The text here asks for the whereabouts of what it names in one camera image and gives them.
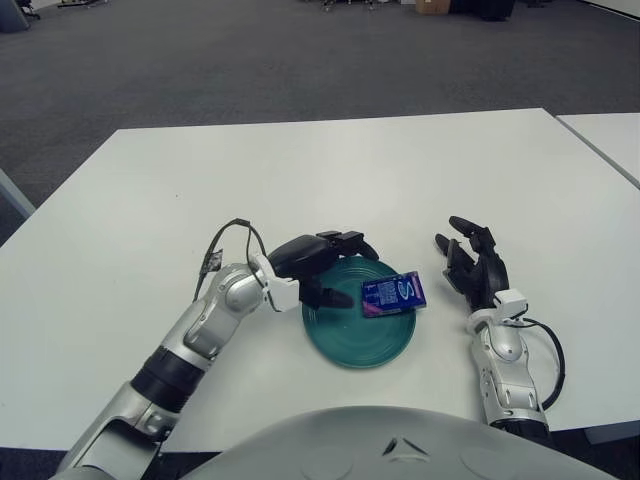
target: white table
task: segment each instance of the white table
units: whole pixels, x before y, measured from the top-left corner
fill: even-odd
[[[116,132],[0,249],[0,445],[68,448],[188,305],[218,227],[273,249],[356,229],[429,306],[392,363],[325,360],[300,311],[247,318],[167,450],[220,450],[283,418],[399,405],[481,420],[467,307],[440,272],[449,215],[492,227],[511,284],[567,357],[554,430],[640,418],[640,192],[541,109]],[[224,239],[241,260],[244,232]],[[526,332],[542,397],[552,346]]]
[[[640,188],[640,113],[559,115],[557,118]]]

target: teal plate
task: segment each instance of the teal plate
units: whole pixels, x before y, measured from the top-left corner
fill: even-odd
[[[307,335],[332,362],[351,368],[384,365],[407,346],[416,325],[416,312],[367,318],[362,312],[362,282],[396,275],[388,265],[363,257],[341,258],[318,278],[324,288],[351,295],[350,309],[302,306]]]

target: black object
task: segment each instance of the black object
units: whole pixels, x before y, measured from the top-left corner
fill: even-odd
[[[29,29],[24,12],[14,0],[0,0],[0,32],[14,33]]]
[[[65,8],[65,7],[88,7],[89,5],[91,5],[92,3],[96,3],[99,1],[104,1],[104,3],[107,3],[107,0],[77,0],[77,1],[65,1],[62,0],[59,4],[58,4],[58,8]]]
[[[329,231],[302,235],[276,248],[268,257],[275,274],[300,281],[300,301],[310,308],[351,308],[353,298],[338,290],[322,288],[314,278],[328,270],[340,258],[360,254],[378,260],[376,251],[360,232]]]
[[[511,16],[515,0],[476,0],[473,12],[483,20],[503,21]]]
[[[158,347],[131,380],[131,386],[156,405],[179,413],[203,375],[203,370]]]
[[[504,430],[505,432],[517,435],[518,437],[526,438],[544,447],[556,449],[549,429],[542,422],[509,418],[506,420],[496,420],[491,426],[498,430]]]
[[[40,20],[40,15],[38,15],[33,11],[33,5],[31,5],[31,0],[16,0],[16,3],[18,4],[20,9],[22,10],[22,13],[26,17],[31,17],[31,18]]]
[[[507,268],[494,251],[496,242],[487,227],[480,227],[460,217],[450,217],[453,228],[469,239],[471,248],[478,254],[478,262],[460,247],[460,243],[444,235],[436,235],[436,244],[447,256],[447,269],[442,272],[451,286],[463,294],[471,310],[495,308],[496,292],[509,289]]]

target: box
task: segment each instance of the box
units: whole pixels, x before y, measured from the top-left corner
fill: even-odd
[[[426,306],[418,272],[367,280],[362,284],[362,312],[365,317],[393,315]]]
[[[421,15],[442,15],[449,13],[451,0],[416,0],[416,12]]]

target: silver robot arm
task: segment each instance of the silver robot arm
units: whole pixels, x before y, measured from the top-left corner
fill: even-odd
[[[264,255],[253,256],[250,263],[253,269],[231,264],[216,273],[206,294],[187,308],[133,380],[118,390],[53,478],[93,478],[78,476],[78,469],[93,471],[96,478],[142,477],[240,321],[265,299],[278,311],[298,305],[297,280],[276,277]]]
[[[529,373],[529,349],[515,327],[527,300],[515,289],[495,294],[496,308],[476,310],[467,322],[487,423],[551,446],[547,419]]]

